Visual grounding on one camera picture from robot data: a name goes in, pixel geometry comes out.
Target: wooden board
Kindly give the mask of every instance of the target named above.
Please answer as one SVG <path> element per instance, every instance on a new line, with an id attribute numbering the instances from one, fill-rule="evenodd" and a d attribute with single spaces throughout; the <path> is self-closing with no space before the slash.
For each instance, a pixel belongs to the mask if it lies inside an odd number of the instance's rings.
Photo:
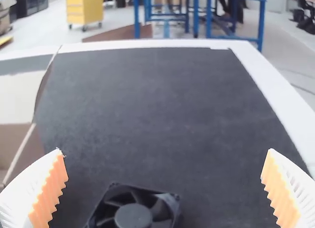
<path id="1" fill-rule="evenodd" d="M 140 27 L 140 38 L 152 38 L 152 26 L 144 25 Z M 125 26 L 119 29 L 100 33 L 91 37 L 84 38 L 82 42 L 99 42 L 111 40 L 134 39 L 134 25 Z"/>

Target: yellow drawer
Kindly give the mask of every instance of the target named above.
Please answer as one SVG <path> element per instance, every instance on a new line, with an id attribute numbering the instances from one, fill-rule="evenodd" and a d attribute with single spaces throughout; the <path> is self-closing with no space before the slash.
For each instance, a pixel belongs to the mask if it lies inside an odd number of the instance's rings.
<path id="1" fill-rule="evenodd" d="M 82 5 L 68 5 L 67 6 L 67 14 L 80 14 L 83 15 L 83 6 Z"/>
<path id="2" fill-rule="evenodd" d="M 83 0 L 67 0 L 68 5 L 83 5 Z"/>
<path id="3" fill-rule="evenodd" d="M 68 24 L 80 24 L 80 25 L 85 24 L 83 15 L 68 15 L 67 21 L 68 21 Z"/>

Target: blue metal frame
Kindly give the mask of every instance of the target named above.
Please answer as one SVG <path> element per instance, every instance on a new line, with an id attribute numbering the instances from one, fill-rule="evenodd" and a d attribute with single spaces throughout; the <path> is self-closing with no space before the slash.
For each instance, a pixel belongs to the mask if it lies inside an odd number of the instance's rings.
<path id="1" fill-rule="evenodd" d="M 152 0 L 144 0 L 144 22 L 147 23 L 149 21 L 164 21 L 164 37 L 169 37 L 169 21 L 177 21 L 185 23 L 185 32 L 189 32 L 189 0 L 186 0 L 186 11 L 183 12 L 182 9 L 182 0 L 180 0 L 179 5 L 171 5 L 172 7 L 179 8 L 179 14 L 173 13 L 161 13 L 155 14 L 153 13 L 153 8 L 156 6 L 162 6 L 161 4 L 152 4 Z M 140 26 L 139 23 L 139 0 L 134 0 L 134 37 L 140 38 Z M 199 0 L 193 0 L 193 36 L 198 37 L 199 33 L 199 17 L 198 17 L 198 7 Z"/>
<path id="2" fill-rule="evenodd" d="M 266 0 L 257 0 L 260 2 L 259 6 L 259 25 L 258 25 L 258 38 L 251 38 L 251 37 L 239 37 L 235 35 L 236 30 L 236 0 L 233 0 L 233 16 L 229 19 L 217 16 L 217 7 L 214 8 L 215 15 L 213 15 L 211 2 L 212 0 L 207 0 L 207 9 L 206 9 L 206 37 L 207 38 L 222 38 L 222 39 L 237 39 L 237 40 L 247 40 L 251 42 L 256 42 L 258 45 L 258 50 L 262 51 L 262 44 L 263 44 L 263 36 L 264 36 L 264 19 L 265 19 L 265 3 Z M 212 21 L 217 23 L 220 28 L 226 33 L 226 36 L 214 36 L 212 35 Z M 229 28 L 225 25 L 223 21 L 229 21 L 232 23 L 232 27 Z"/>

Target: fan frame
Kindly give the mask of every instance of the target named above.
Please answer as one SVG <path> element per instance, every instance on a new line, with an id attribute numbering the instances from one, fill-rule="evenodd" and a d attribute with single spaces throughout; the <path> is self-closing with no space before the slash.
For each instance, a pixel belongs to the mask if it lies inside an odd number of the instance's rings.
<path id="1" fill-rule="evenodd" d="M 86 224 L 84 225 L 84 228 L 94 228 L 94 227 L 90 226 L 91 220 L 94 218 L 94 214 L 97 212 L 97 209 L 103 204 L 103 200 L 106 199 L 106 197 L 108 196 L 108 192 L 110 190 L 112 190 L 113 188 L 119 187 L 119 186 L 125 186 L 125 187 L 129 187 L 132 190 L 140 191 L 140 192 L 143 192 L 143 193 L 155 194 L 155 195 L 170 194 L 178 202 L 178 206 L 176 208 L 172 208 L 172 212 L 173 212 L 173 215 L 174 215 L 174 217 L 172 218 L 172 224 L 171 224 L 170 227 L 165 227 L 165 228 L 175 228 L 176 225 L 178 225 L 180 217 L 182 215 L 181 209 L 180 209 L 181 196 L 179 194 L 170 193 L 170 192 L 163 192 L 163 191 L 156 191 L 156 190 L 152 190 L 152 189 L 149 189 L 149 188 L 143 188 L 143 187 L 134 186 L 134 185 L 128 185 L 128 184 L 122 184 L 122 183 L 118 183 L 118 182 L 112 182 L 108 186 L 108 188 L 106 189 L 105 193 L 102 195 L 102 197 L 100 198 L 98 203 L 95 205 L 95 207 L 94 207 L 93 211 L 91 212 L 91 214 L 90 214 Z"/>

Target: black carpet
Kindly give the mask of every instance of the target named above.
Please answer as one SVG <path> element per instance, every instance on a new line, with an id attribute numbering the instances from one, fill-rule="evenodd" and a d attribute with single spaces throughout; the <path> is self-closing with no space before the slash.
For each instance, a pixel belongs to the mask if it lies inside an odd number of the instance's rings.
<path id="1" fill-rule="evenodd" d="M 67 155 L 52 228 L 80 228 L 111 182 L 182 196 L 182 228 L 276 228 L 260 183 L 271 147 L 307 170 L 230 50 L 59 54 L 36 121 Z"/>

